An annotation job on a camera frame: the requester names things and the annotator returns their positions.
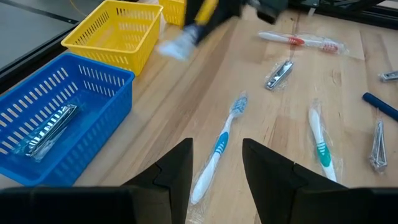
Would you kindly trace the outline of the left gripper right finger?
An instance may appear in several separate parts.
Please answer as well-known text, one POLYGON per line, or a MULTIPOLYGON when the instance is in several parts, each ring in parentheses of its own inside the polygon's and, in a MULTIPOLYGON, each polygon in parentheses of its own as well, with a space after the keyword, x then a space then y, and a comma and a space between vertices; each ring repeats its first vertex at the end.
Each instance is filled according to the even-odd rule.
POLYGON ((249 138, 244 171, 262 224, 357 224, 347 188, 249 138))

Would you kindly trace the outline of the small white toothpaste tube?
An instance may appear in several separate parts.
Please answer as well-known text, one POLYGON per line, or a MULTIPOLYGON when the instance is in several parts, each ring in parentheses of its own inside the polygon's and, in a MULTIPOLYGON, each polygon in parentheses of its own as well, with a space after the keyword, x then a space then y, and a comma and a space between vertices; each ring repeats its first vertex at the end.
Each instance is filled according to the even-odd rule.
POLYGON ((176 38, 163 42, 158 46, 158 52, 177 60, 187 60, 195 48, 199 27, 186 26, 176 38))

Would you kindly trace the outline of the red white toothbrush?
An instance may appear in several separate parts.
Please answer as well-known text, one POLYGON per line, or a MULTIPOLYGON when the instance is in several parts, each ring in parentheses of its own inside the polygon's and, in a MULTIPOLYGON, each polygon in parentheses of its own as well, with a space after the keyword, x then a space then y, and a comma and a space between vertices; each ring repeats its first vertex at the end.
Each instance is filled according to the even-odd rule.
POLYGON ((320 49, 331 54, 346 54, 348 49, 345 44, 337 40, 309 34, 282 34, 277 32, 260 31, 258 36, 262 39, 281 42, 290 45, 306 46, 320 49))

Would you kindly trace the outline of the teal white toothbrush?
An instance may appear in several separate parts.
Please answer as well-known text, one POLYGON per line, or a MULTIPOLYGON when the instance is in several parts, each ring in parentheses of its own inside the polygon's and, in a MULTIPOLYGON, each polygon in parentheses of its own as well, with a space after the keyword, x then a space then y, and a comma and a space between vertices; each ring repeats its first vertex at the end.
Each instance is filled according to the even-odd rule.
POLYGON ((317 98, 312 101, 308 109, 308 122, 313 139, 315 140, 316 154, 323 172, 329 180, 338 183, 332 155, 324 137, 325 128, 323 125, 322 104, 317 98))

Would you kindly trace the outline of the blue disposable razor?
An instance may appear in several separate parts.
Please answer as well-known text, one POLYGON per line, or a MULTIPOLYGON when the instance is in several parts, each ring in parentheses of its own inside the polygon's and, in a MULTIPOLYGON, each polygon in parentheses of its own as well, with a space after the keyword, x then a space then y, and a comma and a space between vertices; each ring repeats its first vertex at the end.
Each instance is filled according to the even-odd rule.
POLYGON ((388 105, 384 101, 380 100, 378 97, 373 94, 366 92, 362 95, 362 99, 372 105, 375 108, 378 108, 381 112, 388 115, 390 118, 398 122, 398 110, 388 105))

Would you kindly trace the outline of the blue plastic basket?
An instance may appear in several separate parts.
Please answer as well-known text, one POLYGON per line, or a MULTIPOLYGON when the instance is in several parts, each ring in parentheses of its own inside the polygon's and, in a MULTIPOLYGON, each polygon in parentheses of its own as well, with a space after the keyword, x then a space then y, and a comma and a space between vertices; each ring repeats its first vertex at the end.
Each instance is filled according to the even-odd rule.
POLYGON ((27 185, 71 186, 132 108, 129 70, 62 54, 0 97, 0 174, 27 185), (16 153, 61 107, 77 114, 37 162, 16 153))

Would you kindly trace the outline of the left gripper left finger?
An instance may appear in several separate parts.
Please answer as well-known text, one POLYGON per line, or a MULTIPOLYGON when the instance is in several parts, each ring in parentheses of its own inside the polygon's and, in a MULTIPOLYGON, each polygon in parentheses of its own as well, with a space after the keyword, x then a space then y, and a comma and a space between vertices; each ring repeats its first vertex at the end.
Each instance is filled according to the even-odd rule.
POLYGON ((193 139, 185 138, 146 170, 125 182, 127 224, 184 224, 192 185, 193 139))

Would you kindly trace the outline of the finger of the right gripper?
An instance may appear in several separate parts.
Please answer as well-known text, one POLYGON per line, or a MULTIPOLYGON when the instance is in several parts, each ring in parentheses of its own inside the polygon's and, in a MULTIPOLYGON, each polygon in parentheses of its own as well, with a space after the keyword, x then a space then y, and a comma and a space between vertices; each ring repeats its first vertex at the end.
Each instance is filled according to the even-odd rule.
POLYGON ((198 26, 196 44, 203 41, 212 31, 222 25, 228 19, 241 15, 243 8, 243 0, 218 0, 218 3, 204 25, 198 26))
POLYGON ((204 0, 186 0, 185 30, 193 26, 199 27, 200 29, 203 27, 201 24, 198 24, 195 20, 196 16, 200 12, 203 3, 204 0))

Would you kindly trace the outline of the yellow plastic basket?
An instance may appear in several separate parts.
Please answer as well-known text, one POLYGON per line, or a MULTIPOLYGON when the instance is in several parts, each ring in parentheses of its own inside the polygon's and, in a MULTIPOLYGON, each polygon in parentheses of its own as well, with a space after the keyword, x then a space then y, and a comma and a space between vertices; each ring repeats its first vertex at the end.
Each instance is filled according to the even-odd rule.
POLYGON ((63 40, 74 54, 140 75, 159 38, 163 7, 103 1, 63 40))
MULTIPOLYGON (((205 0, 195 20, 199 24, 205 24, 211 17, 218 0, 205 0)), ((162 13, 167 23, 183 27, 185 18, 186 0, 159 0, 164 8, 162 13)))

